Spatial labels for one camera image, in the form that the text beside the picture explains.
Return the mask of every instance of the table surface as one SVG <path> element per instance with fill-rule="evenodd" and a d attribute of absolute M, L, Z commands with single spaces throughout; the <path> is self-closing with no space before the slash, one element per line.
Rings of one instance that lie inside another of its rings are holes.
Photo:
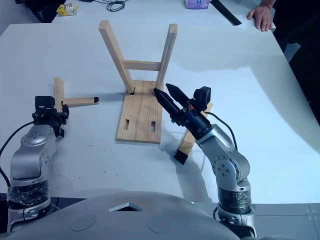
<path fill-rule="evenodd" d="M 168 24 L 115 22 L 112 28 L 126 59 L 161 59 Z M 115 140 L 125 87 L 96 23 L 11 25 L 0 37 L 0 52 L 1 145 L 32 119 L 35 96 L 53 95 L 54 77 L 65 81 L 66 98 L 100 99 L 98 105 L 70 109 L 50 168 L 53 197 L 142 190 L 218 201 L 210 162 L 198 146 L 185 165 L 172 158 L 185 129 L 165 111 L 160 145 Z M 135 80 L 157 77 L 130 72 Z M 254 203 L 319 202 L 320 127 L 270 31 L 180 24 L 164 81 L 190 97 L 195 89 L 211 87 L 212 111 L 232 127 L 250 162 Z M 7 174 L 28 130 L 1 156 Z M 5 193 L 2 178 L 0 183 Z"/>
<path fill-rule="evenodd" d="M 247 20 L 248 12 L 256 7 L 260 0 L 220 0 L 242 24 L 239 28 L 252 27 L 254 20 Z M 196 25 L 226 25 L 231 23 L 218 10 L 209 4 L 208 9 L 187 9 L 185 0 L 129 0 L 125 8 L 117 12 L 109 12 L 106 5 L 99 2 L 66 0 L 76 3 L 78 13 L 73 16 L 61 16 L 53 23 L 100 23 L 101 20 L 123 23 L 174 23 Z"/>

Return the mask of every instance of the wooden leg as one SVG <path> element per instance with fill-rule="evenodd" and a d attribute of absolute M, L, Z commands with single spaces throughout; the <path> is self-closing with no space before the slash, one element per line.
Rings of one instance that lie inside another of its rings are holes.
<path fill-rule="evenodd" d="M 133 94 L 135 91 L 135 87 L 133 85 L 133 81 L 129 71 L 124 67 L 124 57 L 122 56 L 118 42 L 116 40 L 115 34 L 111 28 L 109 21 L 102 20 L 99 25 L 99 31 L 106 47 L 109 50 L 114 64 L 119 71 L 121 79 L 126 87 L 126 91 L 129 94 Z"/>
<path fill-rule="evenodd" d="M 166 74 L 166 71 L 168 68 L 171 53 L 174 48 L 177 33 L 178 33 L 178 25 L 177 24 L 170 24 L 169 29 L 168 29 L 168 33 L 166 35 L 163 53 L 162 53 L 161 68 L 160 68 L 160 71 L 158 72 L 158 76 L 156 78 L 155 87 L 157 89 L 163 90 L 162 88 L 163 88 L 163 84 L 164 84 L 164 78 L 165 78 L 165 74 Z"/>
<path fill-rule="evenodd" d="M 58 113 L 62 112 L 62 103 L 65 100 L 65 83 L 60 77 L 54 78 L 54 100 L 55 109 Z"/>
<path fill-rule="evenodd" d="M 210 112 L 213 104 L 211 102 L 208 103 L 206 112 Z M 177 159 L 181 164 L 185 164 L 196 140 L 194 136 L 189 132 L 188 130 L 186 131 L 175 155 L 174 158 Z"/>
<path fill-rule="evenodd" d="M 66 98 L 63 100 L 63 104 L 67 104 L 68 107 L 96 105 L 99 104 L 99 97 Z"/>

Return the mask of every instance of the cable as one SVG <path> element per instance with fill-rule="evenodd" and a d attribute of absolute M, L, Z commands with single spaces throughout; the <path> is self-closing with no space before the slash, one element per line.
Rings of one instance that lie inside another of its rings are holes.
<path fill-rule="evenodd" d="M 205 111 L 204 113 L 214 116 L 218 121 L 220 121 L 222 124 L 224 124 L 224 125 L 229 129 L 229 131 L 231 132 L 231 135 L 232 135 L 234 147 L 235 147 L 236 150 L 238 150 L 238 146 L 237 146 L 237 142 L 236 142 L 236 137 L 235 137 L 235 134 L 234 134 L 234 132 L 232 131 L 231 127 L 230 127 L 228 124 L 226 124 L 224 121 L 222 121 L 222 120 L 221 120 L 217 115 L 215 115 L 214 113 L 209 112 L 209 111 Z"/>
<path fill-rule="evenodd" d="M 30 124 L 33 124 L 34 121 L 31 121 L 31 122 L 28 122 L 26 123 L 25 125 L 22 125 L 21 127 L 19 127 L 17 130 L 15 130 L 11 136 L 5 141 L 5 143 L 3 144 L 1 150 L 0 150 L 0 157 L 1 157 L 1 154 L 2 152 L 4 151 L 5 147 L 8 145 L 8 143 L 10 142 L 10 140 L 14 137 L 14 135 L 16 135 L 17 132 L 19 132 L 21 129 L 23 129 L 24 127 L 30 125 Z M 7 177 L 7 175 L 5 174 L 5 172 L 2 170 L 2 168 L 0 167 L 0 173 L 2 175 L 2 177 L 4 178 L 5 182 L 6 182 L 6 185 L 7 187 L 11 187 L 11 184 L 10 184 L 10 181 L 9 181 L 9 178 Z"/>
<path fill-rule="evenodd" d="M 217 212 L 217 210 L 218 210 L 218 206 L 216 206 L 215 209 L 213 210 L 213 218 L 214 218 L 214 220 L 217 220 L 217 219 L 216 219 L 216 212 Z"/>
<path fill-rule="evenodd" d="M 101 0 L 101 1 L 97 1 L 97 0 L 94 0 L 95 2 L 97 3 L 101 3 L 101 4 L 106 4 L 106 9 L 109 11 L 109 12 L 118 12 L 120 11 L 121 9 L 124 9 L 125 6 L 126 6 L 126 2 L 128 0 L 115 0 L 115 1 L 108 1 L 108 0 Z"/>

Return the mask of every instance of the tissue box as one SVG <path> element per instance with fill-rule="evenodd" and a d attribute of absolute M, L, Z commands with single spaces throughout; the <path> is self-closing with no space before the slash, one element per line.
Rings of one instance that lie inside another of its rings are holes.
<path fill-rule="evenodd" d="M 185 0 L 187 9 L 207 9 L 210 0 Z"/>

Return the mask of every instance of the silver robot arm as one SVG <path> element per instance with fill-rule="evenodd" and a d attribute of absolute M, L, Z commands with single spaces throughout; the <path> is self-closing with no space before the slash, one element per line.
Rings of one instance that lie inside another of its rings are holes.
<path fill-rule="evenodd" d="M 215 174 L 219 198 L 217 208 L 222 223 L 236 232 L 245 231 L 247 235 L 256 237 L 251 186 L 247 179 L 250 173 L 248 160 L 235 149 L 230 137 L 216 124 L 196 143 L 210 160 Z"/>
<path fill-rule="evenodd" d="M 182 109 L 164 91 L 155 88 L 154 94 L 170 114 L 171 121 L 186 127 L 209 158 L 216 176 L 219 198 L 217 210 L 221 222 L 239 236 L 256 237 L 251 187 L 247 179 L 249 162 L 236 150 L 230 137 L 201 114 L 210 101 L 211 89 L 197 89 L 193 98 L 189 99 L 178 87 L 171 84 L 166 86 Z"/>
<path fill-rule="evenodd" d="M 21 139 L 11 160 L 11 188 L 8 191 L 8 226 L 45 215 L 51 204 L 48 179 L 56 136 L 49 125 L 34 125 Z"/>
<path fill-rule="evenodd" d="M 54 106 L 55 99 L 51 96 L 35 97 L 34 126 L 22 137 L 20 148 L 12 157 L 7 232 L 18 230 L 50 210 L 51 158 L 57 151 L 56 138 L 64 137 L 61 125 L 69 117 L 67 105 L 63 105 L 63 112 L 57 112 Z"/>

